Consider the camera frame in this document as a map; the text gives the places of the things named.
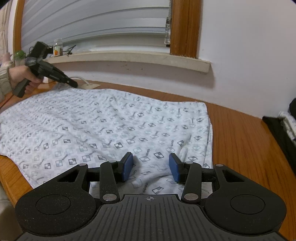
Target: white patterned cloth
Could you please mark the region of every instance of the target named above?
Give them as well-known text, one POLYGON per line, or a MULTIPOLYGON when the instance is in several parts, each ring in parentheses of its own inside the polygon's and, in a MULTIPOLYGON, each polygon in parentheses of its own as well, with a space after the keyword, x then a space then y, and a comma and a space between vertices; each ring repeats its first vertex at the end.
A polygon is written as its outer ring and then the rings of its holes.
POLYGON ((296 120, 295 118, 288 112, 281 111, 278 116, 279 119, 282 120, 282 124, 284 126, 285 131, 287 132, 289 138, 296 146, 296 120))
MULTIPOLYGON (((178 194, 168 156, 212 168, 213 131, 199 102, 163 102, 112 89, 58 84, 0 114, 0 153, 35 188, 79 163, 89 168, 132 152, 134 166, 122 194, 178 194)), ((203 197, 212 192, 203 184, 203 197)), ((99 195, 99 184, 90 193, 99 195)))

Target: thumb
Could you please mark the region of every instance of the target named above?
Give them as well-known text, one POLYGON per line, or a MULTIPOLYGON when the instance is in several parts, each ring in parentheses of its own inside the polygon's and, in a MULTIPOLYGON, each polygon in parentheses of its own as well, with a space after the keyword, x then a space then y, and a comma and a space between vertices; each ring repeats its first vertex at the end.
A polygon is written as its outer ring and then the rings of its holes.
POLYGON ((41 83, 42 79, 37 78, 28 68, 25 73, 24 73, 24 77, 34 83, 41 83))

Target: wooden table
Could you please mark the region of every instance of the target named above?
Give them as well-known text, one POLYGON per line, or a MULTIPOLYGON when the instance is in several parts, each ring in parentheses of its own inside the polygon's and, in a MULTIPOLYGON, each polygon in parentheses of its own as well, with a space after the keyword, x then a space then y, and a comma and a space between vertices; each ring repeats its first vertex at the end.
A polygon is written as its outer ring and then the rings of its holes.
MULTIPOLYGON (((153 90, 100 84, 100 89, 128 91, 162 101, 195 101, 153 90)), ((47 91, 53 85, 42 85, 43 89, 36 90, 34 94, 47 91)), ((1 111, 18 101, 19 98, 14 96, 1 111)), ((278 194, 287 206, 287 215, 280 233, 288 240, 296 239, 296 178, 266 124, 259 118, 235 110, 209 103, 206 105, 213 125, 213 163, 225 164, 278 194)), ((4 156, 0 156, 0 181, 13 205, 32 189, 18 167, 4 156)))

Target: wooden post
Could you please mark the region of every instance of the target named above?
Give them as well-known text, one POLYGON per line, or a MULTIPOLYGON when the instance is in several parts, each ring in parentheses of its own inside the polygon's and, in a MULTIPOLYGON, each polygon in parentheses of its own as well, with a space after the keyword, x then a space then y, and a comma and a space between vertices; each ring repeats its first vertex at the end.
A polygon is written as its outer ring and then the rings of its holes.
POLYGON ((18 0, 17 7, 15 11, 15 22, 13 26, 13 53, 22 49, 22 14, 24 11, 25 0, 18 0))
POLYGON ((202 0, 173 0, 170 54, 195 58, 202 0))

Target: blue gripper pad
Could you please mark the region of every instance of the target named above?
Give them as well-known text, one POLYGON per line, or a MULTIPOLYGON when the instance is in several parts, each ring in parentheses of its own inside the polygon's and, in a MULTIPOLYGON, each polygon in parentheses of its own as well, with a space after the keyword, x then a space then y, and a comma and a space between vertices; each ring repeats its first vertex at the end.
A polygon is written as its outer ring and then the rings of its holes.
POLYGON ((170 171, 172 172, 173 178, 175 182, 179 183, 180 182, 180 173, 179 173, 179 162, 180 159, 176 156, 175 153, 171 153, 168 158, 169 166, 170 166, 170 171))
POLYGON ((133 168, 133 154, 131 152, 126 153, 120 162, 122 161, 124 162, 122 181, 125 182, 128 180, 131 169, 133 168))

